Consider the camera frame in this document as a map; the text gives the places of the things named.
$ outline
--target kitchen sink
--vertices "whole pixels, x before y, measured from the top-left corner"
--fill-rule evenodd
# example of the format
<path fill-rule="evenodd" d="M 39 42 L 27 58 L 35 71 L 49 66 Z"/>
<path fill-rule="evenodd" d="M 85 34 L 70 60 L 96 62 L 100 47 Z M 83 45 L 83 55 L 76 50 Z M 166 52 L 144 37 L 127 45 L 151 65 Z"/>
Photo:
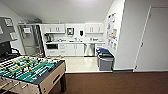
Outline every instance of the kitchen sink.
<path fill-rule="evenodd" d="M 69 42 L 82 42 L 82 41 L 69 41 Z"/>

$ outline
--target floor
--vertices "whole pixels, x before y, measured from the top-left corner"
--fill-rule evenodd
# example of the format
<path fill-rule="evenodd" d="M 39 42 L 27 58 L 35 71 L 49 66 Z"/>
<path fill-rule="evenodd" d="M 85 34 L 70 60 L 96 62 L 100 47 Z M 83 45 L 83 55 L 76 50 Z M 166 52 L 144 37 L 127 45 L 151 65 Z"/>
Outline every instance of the floor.
<path fill-rule="evenodd" d="M 100 72 L 97 57 L 64 57 L 66 73 Z"/>
<path fill-rule="evenodd" d="M 66 73 L 49 94 L 168 94 L 168 72 Z"/>

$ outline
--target foosball table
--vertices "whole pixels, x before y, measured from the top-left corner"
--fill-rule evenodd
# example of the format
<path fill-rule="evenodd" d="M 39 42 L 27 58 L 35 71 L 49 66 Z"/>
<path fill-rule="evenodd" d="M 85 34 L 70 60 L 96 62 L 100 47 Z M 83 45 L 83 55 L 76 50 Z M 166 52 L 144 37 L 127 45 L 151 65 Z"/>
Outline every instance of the foosball table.
<path fill-rule="evenodd" d="M 65 60 L 19 56 L 0 63 L 0 89 L 19 94 L 48 94 L 60 80 L 66 90 Z"/>

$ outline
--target countertop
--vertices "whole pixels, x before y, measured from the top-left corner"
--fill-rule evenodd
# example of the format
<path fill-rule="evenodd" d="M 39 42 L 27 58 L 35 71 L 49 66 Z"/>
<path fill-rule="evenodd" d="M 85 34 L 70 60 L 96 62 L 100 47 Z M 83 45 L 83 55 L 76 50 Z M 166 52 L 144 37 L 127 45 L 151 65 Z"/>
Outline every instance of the countertop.
<path fill-rule="evenodd" d="M 45 44 L 105 44 L 105 42 L 99 42 L 99 41 L 82 41 L 82 42 L 69 42 L 69 41 L 63 41 L 63 42 L 47 42 Z"/>

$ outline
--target trash can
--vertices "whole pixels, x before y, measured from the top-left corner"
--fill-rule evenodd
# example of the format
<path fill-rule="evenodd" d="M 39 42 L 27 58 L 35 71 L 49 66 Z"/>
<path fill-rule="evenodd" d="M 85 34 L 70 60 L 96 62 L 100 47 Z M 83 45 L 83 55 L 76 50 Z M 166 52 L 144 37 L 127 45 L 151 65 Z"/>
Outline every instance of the trash can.
<path fill-rule="evenodd" d="M 114 61 L 114 56 L 110 54 L 98 55 L 99 58 L 99 70 L 100 71 L 111 71 Z"/>
<path fill-rule="evenodd" d="M 98 67 L 99 67 L 99 55 L 105 55 L 105 54 L 111 55 L 109 50 L 108 49 L 104 49 L 104 48 L 96 49 L 96 54 L 97 54 L 97 66 Z"/>

